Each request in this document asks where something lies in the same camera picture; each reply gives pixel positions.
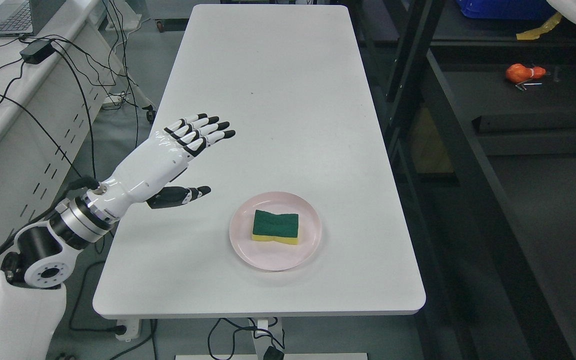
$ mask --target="power strip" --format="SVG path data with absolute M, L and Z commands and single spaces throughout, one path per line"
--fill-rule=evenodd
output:
M 121 95 L 108 95 L 103 100 L 103 106 L 109 107 L 112 105 L 121 105 L 123 100 L 124 98 Z
M 121 335 L 115 335 L 120 342 L 130 342 L 132 339 L 137 339 L 142 335 L 142 321 L 141 319 L 117 320 L 117 326 L 125 326 L 126 332 Z

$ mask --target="white desk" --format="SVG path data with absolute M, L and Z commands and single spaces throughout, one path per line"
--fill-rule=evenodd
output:
M 199 5 L 153 129 L 206 112 L 237 134 L 172 185 L 209 185 L 183 207 L 133 205 L 94 294 L 107 319 L 408 315 L 425 291 L 348 11 Z M 229 222 L 263 192 L 297 194 L 322 241 L 295 268 L 256 269 Z
M 41 30 L 38 36 L 61 35 L 95 59 L 108 61 L 110 48 L 101 34 L 89 23 L 87 16 L 98 0 L 67 0 Z M 13 38 L 0 38 L 0 45 Z M 0 66 L 20 59 L 19 51 L 26 45 L 15 41 L 0 47 Z M 71 47 L 68 54 L 78 68 L 92 79 L 97 75 L 84 55 Z M 117 57 L 110 59 L 119 71 Z M 0 71 L 0 93 L 9 81 L 19 75 L 20 63 Z M 110 71 L 97 66 L 103 84 L 110 84 Z M 82 75 L 78 76 L 86 94 L 92 119 L 106 96 Z M 72 160 L 89 132 L 80 90 L 64 60 L 53 54 L 41 64 L 26 64 L 23 77 L 12 85 L 8 96 L 24 105 L 42 123 L 50 135 L 62 146 Z M 57 147 L 41 131 L 32 118 L 13 103 L 4 100 L 0 105 L 0 244 L 13 229 L 25 224 L 34 214 L 50 205 L 64 181 L 69 164 Z M 80 169 L 91 174 L 90 168 Z

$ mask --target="laptop keyboard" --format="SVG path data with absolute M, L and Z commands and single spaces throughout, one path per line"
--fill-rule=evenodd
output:
M 23 31 L 28 29 L 31 23 L 30 2 L 26 1 L 14 14 L 0 23 L 0 32 Z

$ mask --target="laptop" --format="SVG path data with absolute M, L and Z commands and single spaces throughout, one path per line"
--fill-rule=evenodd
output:
M 0 37 L 37 35 L 66 0 L 5 0 L 0 5 Z

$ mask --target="orange object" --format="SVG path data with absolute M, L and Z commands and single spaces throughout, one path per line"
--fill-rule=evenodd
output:
M 523 83 L 530 79 L 539 79 L 544 75 L 546 75 L 545 68 L 539 66 L 528 68 L 522 64 L 512 64 L 505 71 L 505 78 L 515 84 Z

